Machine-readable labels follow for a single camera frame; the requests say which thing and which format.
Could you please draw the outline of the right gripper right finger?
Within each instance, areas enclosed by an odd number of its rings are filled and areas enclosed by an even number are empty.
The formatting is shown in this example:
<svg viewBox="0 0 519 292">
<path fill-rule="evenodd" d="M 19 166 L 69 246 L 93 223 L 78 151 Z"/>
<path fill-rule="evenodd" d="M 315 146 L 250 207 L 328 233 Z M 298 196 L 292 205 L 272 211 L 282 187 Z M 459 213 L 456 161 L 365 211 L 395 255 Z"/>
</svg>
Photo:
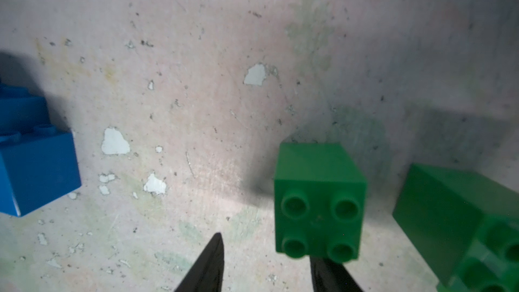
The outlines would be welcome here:
<svg viewBox="0 0 519 292">
<path fill-rule="evenodd" d="M 327 258 L 310 258 L 315 292 L 363 292 L 342 264 Z"/>
</svg>

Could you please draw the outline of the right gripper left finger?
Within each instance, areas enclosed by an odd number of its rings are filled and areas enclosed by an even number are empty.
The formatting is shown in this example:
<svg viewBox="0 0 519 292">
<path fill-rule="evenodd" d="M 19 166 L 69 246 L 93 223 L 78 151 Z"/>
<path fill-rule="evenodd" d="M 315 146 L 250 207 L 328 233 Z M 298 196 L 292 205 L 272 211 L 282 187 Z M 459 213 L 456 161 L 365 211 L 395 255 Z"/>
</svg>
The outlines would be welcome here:
<svg viewBox="0 0 519 292">
<path fill-rule="evenodd" d="M 175 292 L 221 292 L 224 275 L 224 242 L 215 233 Z"/>
</svg>

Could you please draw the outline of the green lego small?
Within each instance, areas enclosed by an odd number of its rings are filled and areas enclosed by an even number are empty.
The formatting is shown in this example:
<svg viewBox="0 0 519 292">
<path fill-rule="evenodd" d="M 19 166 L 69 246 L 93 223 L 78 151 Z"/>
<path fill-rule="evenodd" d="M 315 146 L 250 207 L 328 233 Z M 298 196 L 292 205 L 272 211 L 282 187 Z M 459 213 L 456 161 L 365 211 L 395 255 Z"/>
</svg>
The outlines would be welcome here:
<svg viewBox="0 0 519 292">
<path fill-rule="evenodd" d="M 282 143 L 274 173 L 276 251 L 358 259 L 368 182 L 338 143 Z"/>
</svg>

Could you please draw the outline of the blue lego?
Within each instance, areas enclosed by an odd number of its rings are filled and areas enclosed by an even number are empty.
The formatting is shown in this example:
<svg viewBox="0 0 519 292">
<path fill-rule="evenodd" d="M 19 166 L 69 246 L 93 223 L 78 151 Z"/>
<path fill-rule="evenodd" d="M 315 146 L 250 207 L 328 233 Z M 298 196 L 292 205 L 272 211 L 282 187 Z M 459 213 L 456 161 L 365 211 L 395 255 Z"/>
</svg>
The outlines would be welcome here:
<svg viewBox="0 0 519 292">
<path fill-rule="evenodd" d="M 81 187 L 70 132 L 40 124 L 1 132 L 1 212 L 22 217 Z"/>
</svg>

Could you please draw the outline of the long blue lego brick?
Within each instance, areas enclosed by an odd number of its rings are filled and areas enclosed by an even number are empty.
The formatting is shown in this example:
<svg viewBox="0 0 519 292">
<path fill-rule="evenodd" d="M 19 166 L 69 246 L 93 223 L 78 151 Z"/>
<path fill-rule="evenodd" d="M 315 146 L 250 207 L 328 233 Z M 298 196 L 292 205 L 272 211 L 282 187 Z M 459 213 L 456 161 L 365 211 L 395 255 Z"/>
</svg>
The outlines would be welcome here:
<svg viewBox="0 0 519 292">
<path fill-rule="evenodd" d="M 49 124 L 44 97 L 31 95 L 25 87 L 1 84 L 1 131 L 29 133 L 34 127 Z"/>
</svg>

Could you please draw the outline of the long green lego brick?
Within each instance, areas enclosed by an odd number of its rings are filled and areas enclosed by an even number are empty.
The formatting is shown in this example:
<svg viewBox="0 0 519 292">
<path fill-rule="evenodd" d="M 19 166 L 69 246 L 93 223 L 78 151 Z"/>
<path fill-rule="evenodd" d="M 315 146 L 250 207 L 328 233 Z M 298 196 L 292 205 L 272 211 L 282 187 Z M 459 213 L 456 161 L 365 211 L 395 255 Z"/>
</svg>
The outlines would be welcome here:
<svg viewBox="0 0 519 292">
<path fill-rule="evenodd" d="M 475 172 L 413 164 L 393 217 L 438 291 L 518 290 L 518 193 Z"/>
</svg>

